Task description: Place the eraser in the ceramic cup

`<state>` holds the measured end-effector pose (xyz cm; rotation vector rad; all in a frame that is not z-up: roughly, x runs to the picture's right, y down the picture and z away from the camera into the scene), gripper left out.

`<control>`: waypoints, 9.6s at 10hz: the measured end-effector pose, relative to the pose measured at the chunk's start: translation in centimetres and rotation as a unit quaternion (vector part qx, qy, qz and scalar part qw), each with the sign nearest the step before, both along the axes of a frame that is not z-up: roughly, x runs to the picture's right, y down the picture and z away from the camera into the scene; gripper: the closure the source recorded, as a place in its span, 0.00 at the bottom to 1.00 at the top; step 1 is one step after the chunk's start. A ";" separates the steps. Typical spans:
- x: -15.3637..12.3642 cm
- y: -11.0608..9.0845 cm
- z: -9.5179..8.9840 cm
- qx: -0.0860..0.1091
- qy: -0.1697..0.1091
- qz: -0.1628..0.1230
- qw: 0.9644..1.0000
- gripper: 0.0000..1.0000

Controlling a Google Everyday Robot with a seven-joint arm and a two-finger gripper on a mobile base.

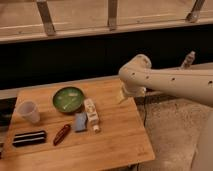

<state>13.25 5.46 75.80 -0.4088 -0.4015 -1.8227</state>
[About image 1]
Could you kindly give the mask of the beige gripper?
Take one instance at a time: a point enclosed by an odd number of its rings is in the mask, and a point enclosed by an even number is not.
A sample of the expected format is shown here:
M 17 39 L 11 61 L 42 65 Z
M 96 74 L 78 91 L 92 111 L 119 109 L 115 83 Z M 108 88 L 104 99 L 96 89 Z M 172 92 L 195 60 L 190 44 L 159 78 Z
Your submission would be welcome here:
M 145 94 L 145 87 L 131 87 L 123 85 L 122 91 L 120 91 L 117 95 L 117 103 L 121 104 L 127 99 L 127 97 L 144 97 Z

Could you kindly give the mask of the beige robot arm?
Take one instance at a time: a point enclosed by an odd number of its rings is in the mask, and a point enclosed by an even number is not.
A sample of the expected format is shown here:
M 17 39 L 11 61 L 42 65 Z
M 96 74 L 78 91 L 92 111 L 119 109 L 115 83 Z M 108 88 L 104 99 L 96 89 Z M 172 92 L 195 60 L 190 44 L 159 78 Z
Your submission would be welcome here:
M 150 59 L 138 54 L 119 69 L 118 75 L 123 82 L 119 103 L 143 96 L 143 88 L 148 88 L 213 109 L 213 69 L 152 69 Z M 213 171 L 213 112 L 199 136 L 190 171 Z

